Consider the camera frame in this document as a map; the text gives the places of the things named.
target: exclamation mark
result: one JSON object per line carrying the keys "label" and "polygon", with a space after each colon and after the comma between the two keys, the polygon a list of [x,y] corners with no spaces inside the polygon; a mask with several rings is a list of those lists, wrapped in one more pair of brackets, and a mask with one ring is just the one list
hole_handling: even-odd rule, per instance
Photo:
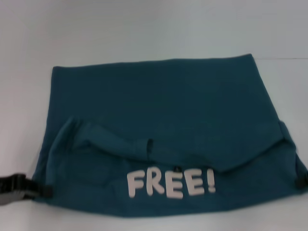
{"label": "exclamation mark", "polygon": [[210,168],[207,170],[207,184],[208,184],[208,191],[210,193],[216,192],[215,180],[214,180],[214,172]]}

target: black clip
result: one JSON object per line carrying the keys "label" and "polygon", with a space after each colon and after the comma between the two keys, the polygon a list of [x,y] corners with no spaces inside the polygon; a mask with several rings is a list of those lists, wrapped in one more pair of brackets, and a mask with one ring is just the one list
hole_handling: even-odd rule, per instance
{"label": "black clip", "polygon": [[51,198],[52,187],[39,185],[27,179],[25,174],[0,178],[0,205],[36,197]]}
{"label": "black clip", "polygon": [[303,189],[308,186],[308,173],[295,180],[295,185],[298,189]]}
{"label": "black clip", "polygon": [[182,168],[180,166],[174,166],[173,171],[174,172],[182,172]]}

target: black strap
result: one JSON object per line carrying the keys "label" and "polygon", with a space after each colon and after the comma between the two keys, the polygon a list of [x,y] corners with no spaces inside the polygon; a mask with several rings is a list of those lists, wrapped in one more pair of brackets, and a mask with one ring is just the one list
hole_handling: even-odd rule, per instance
{"label": "black strap", "polygon": [[0,178],[0,205],[36,197],[51,198],[52,187],[42,186],[27,179],[25,174],[14,174]]}
{"label": "black strap", "polygon": [[295,180],[295,185],[298,189],[303,189],[308,186],[308,173]]}

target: white surface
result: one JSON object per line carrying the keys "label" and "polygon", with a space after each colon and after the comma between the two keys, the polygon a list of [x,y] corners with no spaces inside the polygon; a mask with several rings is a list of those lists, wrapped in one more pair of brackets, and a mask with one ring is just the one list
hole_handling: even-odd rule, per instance
{"label": "white surface", "polygon": [[[307,8],[306,0],[0,0],[0,175],[33,173],[55,65],[250,52],[308,166]],[[306,231],[307,214],[308,195],[144,219],[25,202],[0,207],[0,230]]]}

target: teal bag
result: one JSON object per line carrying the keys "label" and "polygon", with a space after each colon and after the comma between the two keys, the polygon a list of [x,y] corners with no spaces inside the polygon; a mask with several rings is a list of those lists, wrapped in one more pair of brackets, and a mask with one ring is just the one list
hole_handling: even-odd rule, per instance
{"label": "teal bag", "polygon": [[[54,67],[33,180],[92,213],[225,211],[307,191],[252,55]],[[295,180],[299,179],[299,189]]]}

